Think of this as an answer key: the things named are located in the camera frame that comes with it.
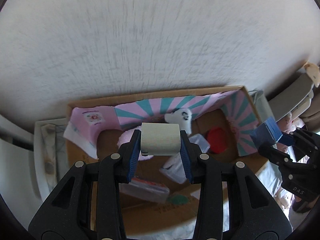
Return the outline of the person's right hand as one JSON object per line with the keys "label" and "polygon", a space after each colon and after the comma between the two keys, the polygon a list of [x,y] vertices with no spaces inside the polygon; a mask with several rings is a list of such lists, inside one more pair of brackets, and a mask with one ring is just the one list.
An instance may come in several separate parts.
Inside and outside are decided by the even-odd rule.
{"label": "person's right hand", "polygon": [[292,209],[296,213],[306,213],[312,209],[312,203],[306,202],[301,198],[295,196],[295,200],[292,204]]}

